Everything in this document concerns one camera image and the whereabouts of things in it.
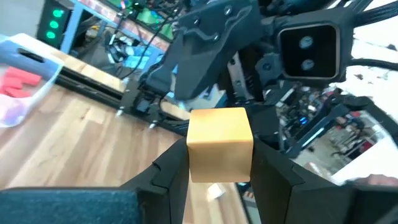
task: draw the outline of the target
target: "screw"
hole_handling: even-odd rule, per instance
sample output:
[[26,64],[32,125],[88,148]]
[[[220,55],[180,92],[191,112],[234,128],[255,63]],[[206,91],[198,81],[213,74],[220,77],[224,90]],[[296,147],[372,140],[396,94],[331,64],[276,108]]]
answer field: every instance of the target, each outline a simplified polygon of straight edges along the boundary
[[232,12],[232,7],[231,6],[226,6],[224,8],[224,15],[229,16]]
[[269,63],[265,63],[264,65],[262,65],[262,69],[269,71],[271,70],[271,65]]
[[305,36],[300,40],[300,48],[307,49],[313,44],[313,39],[310,36]]
[[301,64],[301,68],[304,71],[309,71],[313,68],[313,66],[315,65],[315,62],[311,59],[306,59],[303,61],[303,63]]
[[219,38],[220,38],[219,35],[216,33],[216,35],[213,37],[213,40],[217,41]]
[[156,127],[157,120],[153,120],[152,123],[149,125],[149,129]]
[[118,112],[116,112],[116,116],[120,116],[123,114],[123,110],[118,110]]
[[199,17],[195,16],[193,19],[194,19],[193,23],[194,23],[196,26],[199,25],[199,23],[200,23]]

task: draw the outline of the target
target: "red block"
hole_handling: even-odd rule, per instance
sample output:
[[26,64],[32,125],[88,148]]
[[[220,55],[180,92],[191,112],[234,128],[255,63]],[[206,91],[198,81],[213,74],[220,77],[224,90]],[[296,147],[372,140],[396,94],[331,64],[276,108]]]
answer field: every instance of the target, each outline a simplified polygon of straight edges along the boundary
[[22,83],[36,86],[40,83],[42,77],[18,68],[9,67],[6,70],[6,77],[14,77],[21,80]]
[[22,81],[19,78],[14,77],[4,77],[2,82],[2,87],[15,88],[20,90],[22,88]]
[[23,91],[23,90],[17,90],[14,88],[4,88],[4,91],[7,93],[7,95],[14,97],[14,98],[30,97],[30,93],[27,91]]

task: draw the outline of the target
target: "green light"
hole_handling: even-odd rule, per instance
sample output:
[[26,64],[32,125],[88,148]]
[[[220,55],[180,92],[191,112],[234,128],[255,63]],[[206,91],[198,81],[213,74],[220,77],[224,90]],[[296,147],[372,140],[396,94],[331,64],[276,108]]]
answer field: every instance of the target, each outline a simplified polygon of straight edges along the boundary
[[56,10],[52,11],[52,14],[53,14],[55,17],[59,18],[59,17],[62,16],[63,11],[62,11],[62,10],[56,9]]
[[47,33],[45,34],[47,36],[48,39],[54,39],[55,38],[55,34],[51,31],[47,31]]
[[50,22],[50,27],[53,28],[53,29],[58,28],[58,27],[59,27],[58,22],[56,22],[56,21],[51,21],[51,22]]

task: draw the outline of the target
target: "yellow cube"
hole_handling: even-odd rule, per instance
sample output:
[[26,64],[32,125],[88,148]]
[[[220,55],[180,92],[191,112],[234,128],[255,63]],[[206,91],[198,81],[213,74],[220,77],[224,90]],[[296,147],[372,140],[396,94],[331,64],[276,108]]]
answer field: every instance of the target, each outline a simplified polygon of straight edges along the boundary
[[248,182],[253,135],[244,108],[193,110],[187,135],[192,182]]

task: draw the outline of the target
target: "wires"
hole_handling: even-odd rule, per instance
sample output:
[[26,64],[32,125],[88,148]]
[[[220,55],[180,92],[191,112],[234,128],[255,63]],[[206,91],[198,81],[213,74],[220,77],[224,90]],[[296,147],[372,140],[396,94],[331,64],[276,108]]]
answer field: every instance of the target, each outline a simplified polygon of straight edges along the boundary
[[398,16],[398,1],[360,12],[356,15],[354,27],[366,26]]
[[373,0],[354,0],[348,7],[352,8],[354,13],[360,13],[363,12],[372,2]]
[[173,10],[175,10],[175,7],[176,6],[179,6],[180,5],[180,3],[178,2],[178,3],[175,3],[174,5],[172,5],[172,6],[167,6],[167,7],[160,7],[160,8],[158,8],[158,9],[153,9],[153,8],[149,8],[151,11],[155,11],[155,12],[161,12],[161,11],[164,11],[164,10],[168,10],[168,9],[173,9]]
[[349,0],[340,0],[335,7],[344,7]]
[[126,74],[126,75],[124,75],[124,76],[122,76],[122,77],[119,77],[120,79],[123,79],[123,78],[126,78],[126,77],[130,76],[131,74],[133,74],[133,73],[137,70],[138,66],[141,64],[142,59],[143,59],[144,56],[145,56],[145,53],[147,52],[148,48],[150,47],[150,44],[152,43],[152,41],[154,41],[155,37],[156,37],[156,36],[159,34],[159,32],[162,30],[163,26],[166,25],[168,19],[169,19],[170,17],[172,17],[172,16],[175,16],[175,15],[177,14],[176,12],[178,12],[178,10],[176,10],[176,9],[177,9],[178,7],[180,7],[180,6],[181,6],[180,3],[179,3],[179,4],[176,4],[176,5],[174,6],[174,8],[173,8],[173,14],[167,15],[167,17],[166,17],[166,18],[164,19],[164,21],[161,23],[159,29],[156,31],[156,33],[155,33],[155,34],[150,38],[150,40],[148,41],[148,44],[146,45],[146,47],[145,47],[145,49],[144,49],[144,51],[143,51],[143,53],[142,53],[140,59],[138,60],[137,65],[131,70],[131,72],[129,72],[128,74]]
[[[177,21],[178,21],[178,18],[177,18],[177,19],[172,19],[172,20],[167,21],[167,22],[165,23],[165,25],[166,25],[166,24],[171,24],[171,23],[177,22]],[[157,27],[157,26],[160,26],[160,24],[149,24],[148,26],[149,26],[149,27]]]
[[393,71],[398,71],[398,63],[392,63],[392,62],[385,62],[382,60],[375,60],[375,59],[365,59],[365,58],[359,58],[359,59],[351,59],[351,61],[348,64],[349,66],[370,66],[370,67],[379,67],[379,68],[384,68],[388,70],[393,70]]

